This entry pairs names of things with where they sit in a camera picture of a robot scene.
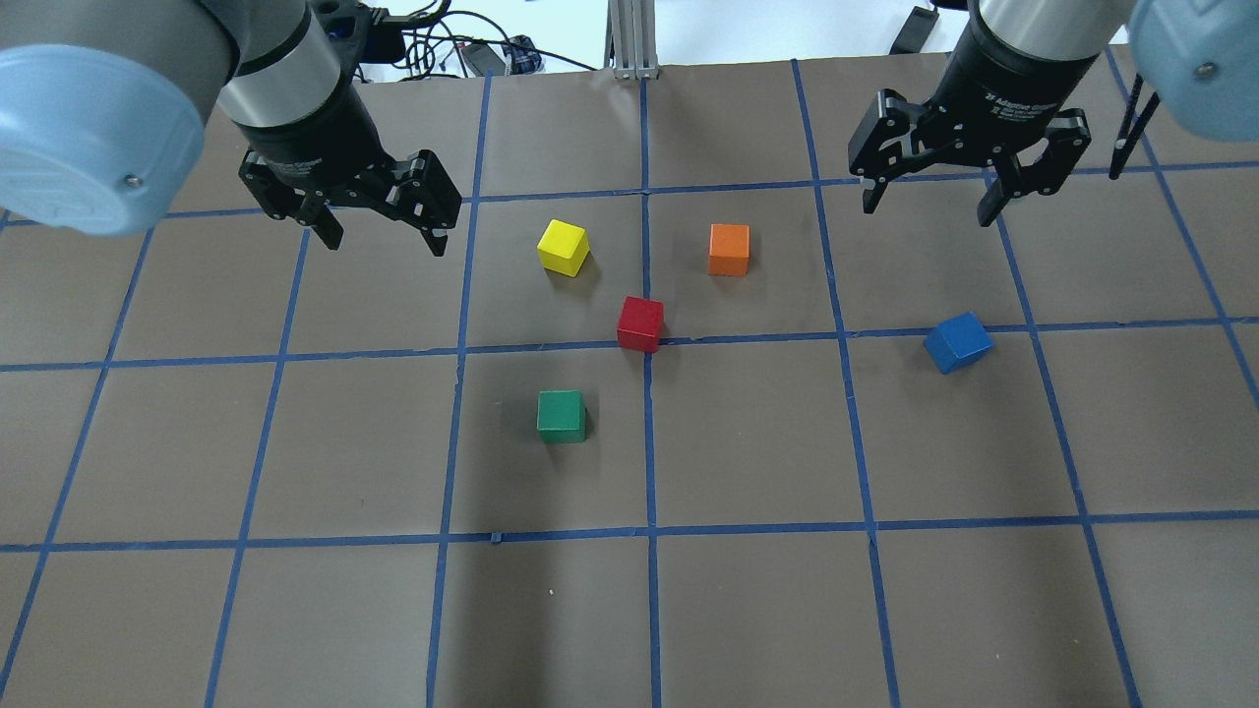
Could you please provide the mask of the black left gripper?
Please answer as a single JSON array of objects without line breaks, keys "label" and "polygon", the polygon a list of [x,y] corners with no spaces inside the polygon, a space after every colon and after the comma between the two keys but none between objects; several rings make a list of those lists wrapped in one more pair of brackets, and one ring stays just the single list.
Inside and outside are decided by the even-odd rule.
[{"label": "black left gripper", "polygon": [[437,260],[463,197],[431,149],[397,161],[356,93],[335,93],[295,123],[240,126],[248,141],[238,174],[269,219],[296,220],[340,249],[335,207],[363,207],[418,229]]}]

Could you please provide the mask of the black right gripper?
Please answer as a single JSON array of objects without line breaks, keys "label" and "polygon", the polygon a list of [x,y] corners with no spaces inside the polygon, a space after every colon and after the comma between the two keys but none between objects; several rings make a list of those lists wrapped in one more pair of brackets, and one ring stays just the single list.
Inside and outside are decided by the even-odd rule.
[{"label": "black right gripper", "polygon": [[977,219],[990,227],[1013,199],[1053,197],[1084,155],[1087,113],[1065,108],[1093,66],[1022,52],[990,26],[966,26],[925,103],[879,89],[847,144],[850,174],[862,179],[862,213],[889,184],[935,164],[993,166]]}]

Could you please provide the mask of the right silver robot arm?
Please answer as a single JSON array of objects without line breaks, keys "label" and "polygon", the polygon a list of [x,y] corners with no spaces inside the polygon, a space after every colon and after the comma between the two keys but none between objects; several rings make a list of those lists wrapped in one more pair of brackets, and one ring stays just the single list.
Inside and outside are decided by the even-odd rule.
[{"label": "right silver robot arm", "polygon": [[1124,30],[1136,66],[1110,150],[1110,178],[1160,110],[1187,134],[1222,144],[1256,140],[1254,1],[969,1],[968,20],[930,98],[879,89],[847,144],[872,214],[898,178],[937,164],[990,168],[977,219],[990,227],[1010,202],[1053,197],[1093,136],[1066,107]]}]

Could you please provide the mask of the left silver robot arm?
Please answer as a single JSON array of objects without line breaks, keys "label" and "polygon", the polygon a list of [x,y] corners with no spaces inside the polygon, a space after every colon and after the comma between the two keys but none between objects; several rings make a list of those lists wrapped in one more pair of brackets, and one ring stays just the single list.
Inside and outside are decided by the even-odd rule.
[{"label": "left silver robot arm", "polygon": [[152,227],[219,110],[246,139],[238,175],[271,219],[337,249],[334,210],[359,207],[444,254],[460,190],[436,152],[381,147],[353,82],[437,18],[361,1],[5,1],[3,207],[89,236]]}]

